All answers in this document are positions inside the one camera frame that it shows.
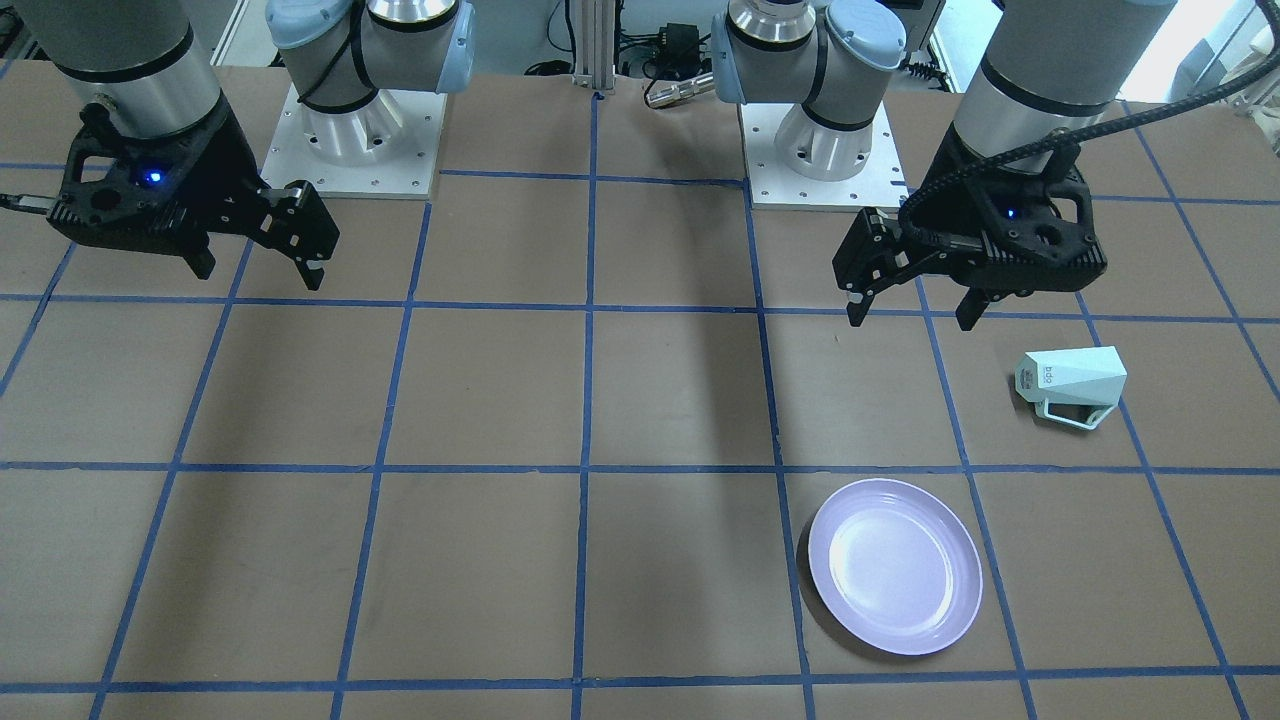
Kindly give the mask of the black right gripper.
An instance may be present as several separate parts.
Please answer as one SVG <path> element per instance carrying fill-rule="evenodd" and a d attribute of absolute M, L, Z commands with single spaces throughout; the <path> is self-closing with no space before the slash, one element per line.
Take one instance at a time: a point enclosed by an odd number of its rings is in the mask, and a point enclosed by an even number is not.
<path fill-rule="evenodd" d="M 86 104 L 47 223 L 96 249 L 180 258 L 201 281 L 216 259 L 212 232 L 250 237 L 293 261 L 317 291 L 340 231 L 308 181 L 266 188 L 227 97 L 191 127 L 129 138 L 105 101 Z"/>

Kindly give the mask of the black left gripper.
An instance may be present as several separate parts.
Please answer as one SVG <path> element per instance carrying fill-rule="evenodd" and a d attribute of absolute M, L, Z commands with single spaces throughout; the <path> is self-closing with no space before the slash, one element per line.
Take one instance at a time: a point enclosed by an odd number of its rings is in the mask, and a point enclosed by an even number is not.
<path fill-rule="evenodd" d="M 964 332 L 997 293 L 1075 292 L 1100 278 L 1108 259 L 1079 154 L 1068 143 L 1037 173 L 991 167 L 933 193 L 918 190 L 899 211 L 901 231 L 881 210 L 861 209 L 832 260 L 849 324 L 860 327 L 876 297 L 909 282 L 911 261 L 969 288 L 955 309 Z"/>

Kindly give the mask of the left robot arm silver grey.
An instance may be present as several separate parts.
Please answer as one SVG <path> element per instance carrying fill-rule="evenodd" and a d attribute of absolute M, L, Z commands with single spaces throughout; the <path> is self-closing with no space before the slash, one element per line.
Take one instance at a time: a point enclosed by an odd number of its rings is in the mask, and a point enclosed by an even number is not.
<path fill-rule="evenodd" d="M 1076 159 L 1172 9 L 1170 1 L 1015 1 L 1004 9 L 919 188 L 893 217 L 858 213 L 833 258 L 860 325 L 884 290 L 919 275 L 965 288 L 969 331 L 1007 296 L 1074 293 L 1108 261 Z M 713 22 L 719 100 L 787 108 L 774 150 L 836 182 L 873 154 L 908 31 L 878 1 L 731 1 Z"/>

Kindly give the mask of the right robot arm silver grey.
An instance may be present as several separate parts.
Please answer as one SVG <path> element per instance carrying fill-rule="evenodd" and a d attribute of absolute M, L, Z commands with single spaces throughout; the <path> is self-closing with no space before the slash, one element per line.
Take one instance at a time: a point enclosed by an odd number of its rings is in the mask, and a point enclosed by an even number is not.
<path fill-rule="evenodd" d="M 316 186 L 280 188 L 256 158 L 177 1 L 18 1 L 15 10 L 82 97 L 54 196 L 6 193 L 86 247 L 182 259 L 211 275 L 211 233 L 293 261 L 317 290 L 339 228 Z M 470 1 L 270 1 L 271 41 L 305 138 L 338 167 L 380 160 L 404 120 L 396 91 L 458 94 L 471 79 Z"/>

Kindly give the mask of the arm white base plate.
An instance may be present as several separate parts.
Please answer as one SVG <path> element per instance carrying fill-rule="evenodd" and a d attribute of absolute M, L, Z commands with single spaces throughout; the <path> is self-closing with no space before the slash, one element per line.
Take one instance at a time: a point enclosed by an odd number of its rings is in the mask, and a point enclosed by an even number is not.
<path fill-rule="evenodd" d="M 347 114 L 305 106 L 289 88 L 262 165 L 282 187 L 307 181 L 325 199 L 428 201 L 449 95 L 383 90 Z"/>
<path fill-rule="evenodd" d="M 909 195 L 884 105 L 855 131 L 818 126 L 792 104 L 741 105 L 739 115 L 755 208 L 895 210 Z"/>

